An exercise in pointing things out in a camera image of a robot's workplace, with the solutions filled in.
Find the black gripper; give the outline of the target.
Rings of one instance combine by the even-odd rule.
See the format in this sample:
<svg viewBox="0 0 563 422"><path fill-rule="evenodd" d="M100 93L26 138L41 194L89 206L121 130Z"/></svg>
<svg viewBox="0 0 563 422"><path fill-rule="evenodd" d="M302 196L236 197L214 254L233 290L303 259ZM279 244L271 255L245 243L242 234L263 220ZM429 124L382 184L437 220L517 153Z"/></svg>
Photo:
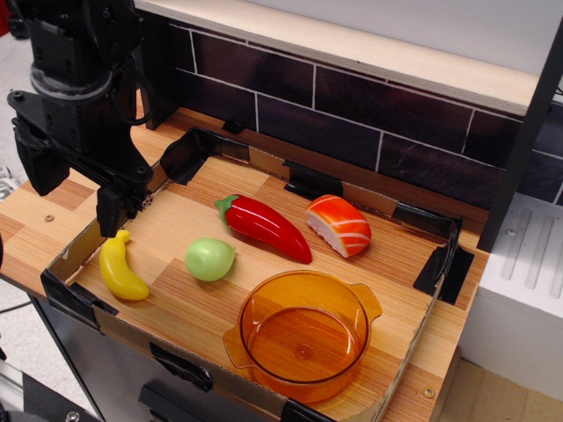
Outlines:
<svg viewBox="0 0 563 422"><path fill-rule="evenodd" d="M100 235L115 237L145 205L153 177L133 144L131 126L105 97L59 104L13 91L7 101L16 113L12 124L18 156L36 193L48 195L75 169L101 186L96 206Z"/></svg>

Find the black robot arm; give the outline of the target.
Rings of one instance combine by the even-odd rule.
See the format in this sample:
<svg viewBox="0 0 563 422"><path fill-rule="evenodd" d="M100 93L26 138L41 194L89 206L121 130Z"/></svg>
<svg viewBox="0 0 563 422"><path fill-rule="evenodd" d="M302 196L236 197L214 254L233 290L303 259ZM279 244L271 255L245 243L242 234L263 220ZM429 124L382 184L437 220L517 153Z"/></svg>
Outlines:
<svg viewBox="0 0 563 422"><path fill-rule="evenodd" d="M153 170L133 144L136 92L151 90L135 51L144 20L130 1L16 1L31 40L32 90L8 96L14 137L40 195L78 171L98 185L97 220L113 237L148 199Z"/></svg>

